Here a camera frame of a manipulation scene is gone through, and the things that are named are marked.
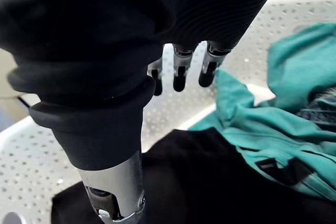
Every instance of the black fabric cover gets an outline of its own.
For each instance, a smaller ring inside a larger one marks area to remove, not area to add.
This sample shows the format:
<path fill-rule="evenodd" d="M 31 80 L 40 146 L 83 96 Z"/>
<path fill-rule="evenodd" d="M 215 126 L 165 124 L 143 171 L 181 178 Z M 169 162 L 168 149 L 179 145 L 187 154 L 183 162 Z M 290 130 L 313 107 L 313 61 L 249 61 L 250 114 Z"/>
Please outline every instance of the black fabric cover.
<path fill-rule="evenodd" d="M 336 204 L 275 184 L 215 130 L 174 130 L 143 154 L 147 224 L 335 223 Z M 82 183 L 53 199 L 52 224 L 102 224 Z"/>

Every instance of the teal fabric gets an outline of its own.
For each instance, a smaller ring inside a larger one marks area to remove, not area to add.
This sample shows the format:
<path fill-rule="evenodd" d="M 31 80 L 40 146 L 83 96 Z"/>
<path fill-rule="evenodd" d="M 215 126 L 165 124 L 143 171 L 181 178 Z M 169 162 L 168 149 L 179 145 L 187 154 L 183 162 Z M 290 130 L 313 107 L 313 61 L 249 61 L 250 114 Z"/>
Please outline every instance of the teal fabric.
<path fill-rule="evenodd" d="M 296 157 L 314 173 L 292 188 L 336 201 L 336 133 L 295 115 L 311 93 L 336 85 L 336 24 L 312 26 L 270 47 L 268 86 L 276 98 L 254 107 L 246 86 L 223 71 L 215 85 L 216 111 L 190 130 L 216 127 L 247 164 L 273 181 L 256 162 L 275 158 L 281 168 Z"/>

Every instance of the perforated basket wall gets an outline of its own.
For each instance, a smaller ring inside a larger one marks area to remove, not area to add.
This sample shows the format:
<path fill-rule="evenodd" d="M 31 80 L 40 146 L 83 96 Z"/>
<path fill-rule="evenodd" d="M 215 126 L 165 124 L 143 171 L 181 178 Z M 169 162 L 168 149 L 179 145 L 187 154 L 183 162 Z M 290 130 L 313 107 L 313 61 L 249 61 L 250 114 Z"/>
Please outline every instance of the perforated basket wall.
<path fill-rule="evenodd" d="M 318 22 L 336 22 L 336 0 L 268 0 L 222 68 L 246 84 L 265 87 L 269 45 Z M 197 83 L 205 43 L 194 54 L 181 93 L 173 91 L 172 49 L 171 45 L 164 48 L 163 94 L 144 110 L 144 151 L 215 102 L 214 88 L 204 89 Z M 53 195 L 79 180 L 51 131 L 31 118 L 0 134 L 0 220 L 13 211 L 26 223 L 50 223 Z"/>

